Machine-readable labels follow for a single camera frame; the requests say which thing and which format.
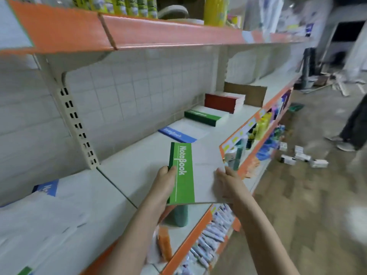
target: red notebook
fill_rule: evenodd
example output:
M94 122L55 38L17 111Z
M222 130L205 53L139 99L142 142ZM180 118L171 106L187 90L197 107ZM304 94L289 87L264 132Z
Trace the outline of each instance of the red notebook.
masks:
M206 93L204 106L233 114L235 112L236 100L237 98L235 97L218 96Z

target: dirty floor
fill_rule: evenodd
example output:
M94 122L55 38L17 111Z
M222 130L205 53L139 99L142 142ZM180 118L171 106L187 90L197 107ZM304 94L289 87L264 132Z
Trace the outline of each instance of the dirty floor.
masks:
M348 88L347 98L332 89L292 96L305 107L293 121L288 149L304 146L306 154L327 159L329 167L289 166L275 159L255 191L301 275L367 274L367 152L343 152L323 139L342 129L363 97L355 85ZM233 233L211 274L257 274L243 234Z

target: shoe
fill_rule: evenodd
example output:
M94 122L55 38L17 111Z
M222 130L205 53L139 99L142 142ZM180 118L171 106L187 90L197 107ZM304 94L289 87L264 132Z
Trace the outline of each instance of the shoe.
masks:
M351 143L340 143L337 144L337 148L343 151L356 151L354 146Z
M340 137L339 135L337 135L337 136L329 136L329 137L326 137L325 136L325 138L328 139L328 140L330 140L330 141L333 141L333 142L343 142L344 141L343 138Z

